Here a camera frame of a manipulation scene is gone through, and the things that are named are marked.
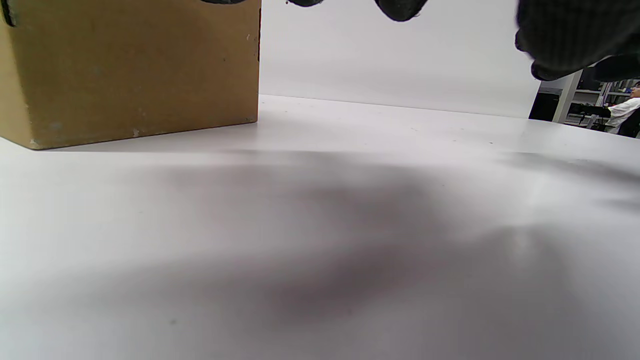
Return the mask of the person's left hand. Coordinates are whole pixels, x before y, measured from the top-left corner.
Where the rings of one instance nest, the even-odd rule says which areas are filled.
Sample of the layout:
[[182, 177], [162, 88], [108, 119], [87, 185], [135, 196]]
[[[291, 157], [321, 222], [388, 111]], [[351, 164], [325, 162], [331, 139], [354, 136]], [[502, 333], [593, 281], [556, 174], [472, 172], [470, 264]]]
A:
[[599, 82], [639, 77], [637, 0], [266, 0], [274, 56], [357, 64], [414, 59], [437, 76], [502, 76], [508, 63], [554, 81], [589, 69]]

